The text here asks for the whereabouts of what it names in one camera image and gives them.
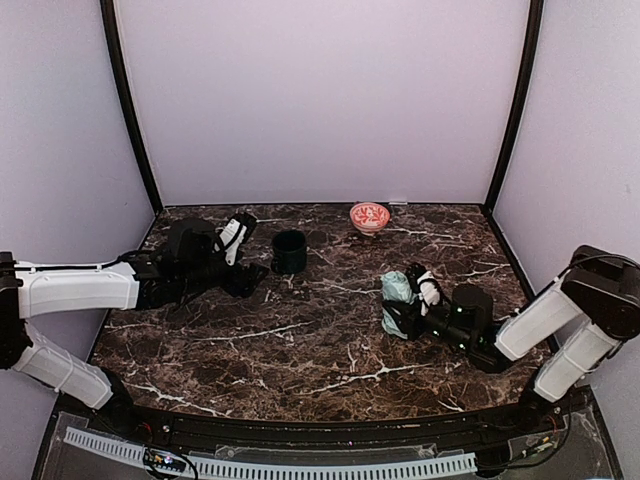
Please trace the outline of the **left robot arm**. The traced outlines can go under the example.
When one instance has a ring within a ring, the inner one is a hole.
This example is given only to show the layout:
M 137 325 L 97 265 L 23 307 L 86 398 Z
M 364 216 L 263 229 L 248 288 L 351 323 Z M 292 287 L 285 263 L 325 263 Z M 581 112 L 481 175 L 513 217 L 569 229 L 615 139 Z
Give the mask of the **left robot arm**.
M 183 305 L 212 289 L 233 297 L 253 294 L 268 273 L 242 265 L 242 247 L 257 226 L 236 213 L 217 229 L 199 218 L 170 226 L 159 249 L 134 250 L 99 264 L 33 264 L 1 255 L 1 367 L 21 372 L 95 411 L 127 408 L 132 400 L 112 372 L 54 344 L 28 320 L 60 312 L 154 310 Z

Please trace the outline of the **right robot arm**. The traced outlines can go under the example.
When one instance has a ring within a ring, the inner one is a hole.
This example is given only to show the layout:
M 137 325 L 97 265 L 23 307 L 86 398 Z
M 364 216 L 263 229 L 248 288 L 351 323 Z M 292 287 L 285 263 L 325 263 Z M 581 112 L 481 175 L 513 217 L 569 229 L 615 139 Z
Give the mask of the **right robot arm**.
M 534 405 L 561 400 L 606 358 L 639 335 L 639 264 L 582 245 L 558 276 L 502 320 L 481 287 L 463 283 L 445 293 L 414 263 L 381 278 L 383 329 L 404 340 L 423 335 L 465 353 L 485 373 L 501 373 L 533 347 L 576 321 L 578 328 L 535 373 L 522 395 Z

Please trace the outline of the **mint green folding umbrella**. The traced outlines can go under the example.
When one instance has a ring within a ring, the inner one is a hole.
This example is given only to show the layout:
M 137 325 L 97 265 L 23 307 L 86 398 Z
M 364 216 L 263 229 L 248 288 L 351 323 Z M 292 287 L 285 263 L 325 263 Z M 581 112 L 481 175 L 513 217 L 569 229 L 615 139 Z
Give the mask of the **mint green folding umbrella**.
M 381 293 L 383 300 L 399 301 L 411 304 L 416 295 L 411 290 L 407 276 L 400 271 L 390 271 L 380 277 Z M 392 315 L 383 310 L 381 321 L 382 328 L 389 335 L 397 336 L 403 340 L 408 339 L 408 335 L 403 333 Z

